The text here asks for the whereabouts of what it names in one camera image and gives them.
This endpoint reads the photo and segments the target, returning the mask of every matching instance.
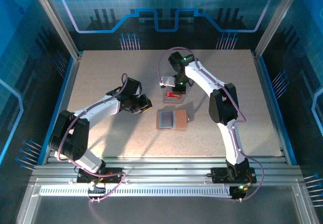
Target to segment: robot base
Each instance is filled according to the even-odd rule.
[[[104,173],[106,174],[115,174],[122,172],[122,168],[120,167],[106,167],[104,169]],[[117,184],[121,180],[121,176],[113,176],[108,178],[101,178],[101,177],[95,177],[93,175],[88,174],[82,169],[79,169],[79,173],[77,175],[77,183],[90,183],[91,181],[96,181],[97,183],[109,183],[109,184]]]
[[[253,184],[257,183],[253,167],[248,168],[245,175],[240,175],[235,178],[232,178],[232,175],[228,173],[228,168],[213,167],[211,168],[211,174],[207,174],[206,176],[212,178],[214,184],[248,184],[250,182],[249,178],[251,178]]]

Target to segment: small box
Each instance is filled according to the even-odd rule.
[[[158,130],[176,130],[187,128],[185,109],[175,111],[157,111],[156,128]]]

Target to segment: red object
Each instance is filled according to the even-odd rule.
[[[182,95],[180,95],[180,94],[173,94],[171,91],[168,91],[167,93],[166,93],[166,96],[167,97],[173,97],[173,98],[182,98]]]

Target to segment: robotic arm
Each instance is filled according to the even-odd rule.
[[[195,62],[193,55],[182,57],[179,52],[173,53],[169,57],[169,62],[177,74],[173,77],[162,77],[159,82],[161,87],[172,86],[174,94],[185,94],[187,82],[192,79],[209,96],[209,115],[217,123],[226,148],[227,178],[217,178],[217,170],[212,172],[213,181],[217,183],[240,183],[244,182],[245,175],[253,176],[254,169],[249,167],[248,159],[241,154],[242,147],[238,129],[232,127],[237,120],[238,113],[226,93],[219,85],[226,88],[234,102],[238,105],[238,98],[235,86],[225,84],[206,70],[200,61]],[[234,141],[233,131],[235,131],[237,145]]]
[[[67,110],[61,112],[53,129],[49,146],[58,151],[68,126],[78,115],[86,111],[86,114],[80,117],[80,119],[75,123],[73,129],[69,132],[63,144],[61,154],[94,174],[104,175],[110,172],[120,172],[121,169],[119,168],[117,170],[106,168],[105,162],[96,157],[87,148],[89,130],[106,117],[114,115],[122,110],[130,111],[136,115],[143,113],[152,107],[152,104],[146,95],[141,94],[142,87],[139,81],[128,78],[123,91],[119,95],[115,96],[120,89],[121,87],[118,87],[117,89],[108,92],[97,102],[99,103],[103,101],[103,103],[89,111],[86,111],[86,109],[90,106],[77,110],[74,113]]]

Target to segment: white vent grille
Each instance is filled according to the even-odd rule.
[[[85,186],[42,186],[42,196],[87,196]],[[119,187],[111,196],[208,196],[230,198],[229,187]]]

